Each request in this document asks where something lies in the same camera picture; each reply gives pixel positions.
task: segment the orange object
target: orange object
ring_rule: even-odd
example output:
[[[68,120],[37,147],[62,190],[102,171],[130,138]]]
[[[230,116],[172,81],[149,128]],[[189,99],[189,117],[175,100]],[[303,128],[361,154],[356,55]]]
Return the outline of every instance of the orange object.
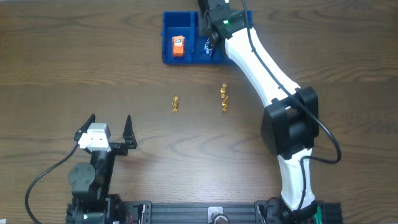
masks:
[[[173,57],[184,57],[185,54],[185,37],[184,36],[176,36],[172,38],[173,43]]]

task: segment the blue container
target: blue container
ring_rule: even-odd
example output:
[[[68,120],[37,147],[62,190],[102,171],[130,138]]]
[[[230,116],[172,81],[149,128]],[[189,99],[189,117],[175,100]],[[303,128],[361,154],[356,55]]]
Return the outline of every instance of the blue container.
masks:
[[[249,20],[252,21],[252,12],[248,11]],[[172,37],[182,35],[185,37],[184,57],[173,57]],[[213,57],[202,57],[201,53],[206,44],[207,37],[199,36],[198,12],[163,12],[162,31],[162,56],[166,64],[218,64],[233,63],[225,53],[217,48]]]

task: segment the cable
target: cable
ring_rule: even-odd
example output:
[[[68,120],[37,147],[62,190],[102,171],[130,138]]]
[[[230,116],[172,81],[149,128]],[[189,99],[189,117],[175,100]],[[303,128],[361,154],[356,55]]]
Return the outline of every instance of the cable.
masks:
[[[63,164],[65,161],[67,161],[72,155],[73,153],[75,153],[77,147],[79,146],[78,143],[76,143],[75,147],[72,149],[72,151],[69,153],[69,155],[67,155],[65,158],[63,158],[61,161],[57,162],[54,166],[48,168],[46,171],[44,171],[42,174],[40,174],[38,177],[36,177],[35,180],[33,180],[33,182],[30,184],[30,186],[28,187],[26,194],[25,194],[25,208],[27,213],[29,214],[30,218],[36,223],[36,224],[40,224],[40,222],[36,219],[36,217],[33,215],[32,211],[29,208],[29,194],[30,191],[32,190],[33,186],[42,178],[44,177],[45,174],[48,174],[49,172],[51,172],[52,170],[54,170],[55,168],[57,168],[59,165]]]
[[[271,70],[268,68],[268,66],[264,63],[264,61],[262,61],[260,55],[257,53],[256,48],[254,47],[254,44],[253,44],[253,41],[252,41],[252,38],[251,38],[250,26],[249,26],[249,17],[248,17],[248,7],[246,5],[246,0],[242,0],[242,5],[243,5],[245,20],[246,20],[246,28],[248,30],[249,42],[250,42],[250,46],[252,48],[253,53],[259,59],[259,61],[262,64],[262,66],[267,70],[267,72],[269,73],[271,78],[276,82],[276,84],[278,84],[279,87],[287,94],[287,96],[291,100],[293,100],[293,102],[298,107],[300,107],[309,117],[311,117],[319,125],[319,127],[322,128],[322,130],[325,131],[326,135],[330,138],[330,140],[332,141],[333,145],[336,148],[337,158],[334,161],[328,160],[328,159],[322,159],[322,158],[315,157],[315,156],[303,156],[301,158],[300,166],[301,166],[301,170],[302,170],[302,174],[303,174],[303,194],[302,194],[302,197],[301,197],[301,200],[300,200],[300,204],[298,205],[298,209],[297,209],[297,210],[300,210],[302,205],[303,205],[305,191],[307,190],[306,189],[307,181],[306,181],[306,178],[305,178],[305,170],[304,170],[304,162],[303,162],[304,159],[313,159],[315,161],[324,162],[324,163],[327,163],[327,164],[336,164],[341,159],[340,145],[338,144],[338,142],[337,142],[336,138],[334,137],[334,135],[329,131],[329,129],[309,109],[307,109],[298,99],[296,99],[289,91],[287,91],[287,89],[278,81],[278,79],[276,79],[276,77],[271,72]]]

